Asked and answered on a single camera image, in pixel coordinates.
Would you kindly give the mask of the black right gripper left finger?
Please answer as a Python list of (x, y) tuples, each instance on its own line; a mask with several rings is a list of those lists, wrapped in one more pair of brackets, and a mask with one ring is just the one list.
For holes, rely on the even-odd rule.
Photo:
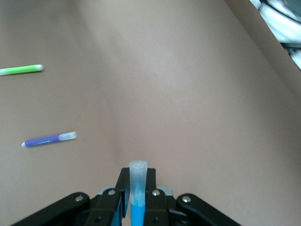
[(129, 203), (129, 168), (122, 168), (116, 185), (95, 198), (86, 219), (87, 226), (121, 226)]

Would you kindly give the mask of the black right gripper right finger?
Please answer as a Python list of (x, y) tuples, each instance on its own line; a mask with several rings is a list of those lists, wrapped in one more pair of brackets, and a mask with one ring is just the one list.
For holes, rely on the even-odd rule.
[(172, 226), (173, 190), (166, 186), (157, 186), (156, 170), (150, 168), (146, 176), (145, 226)]

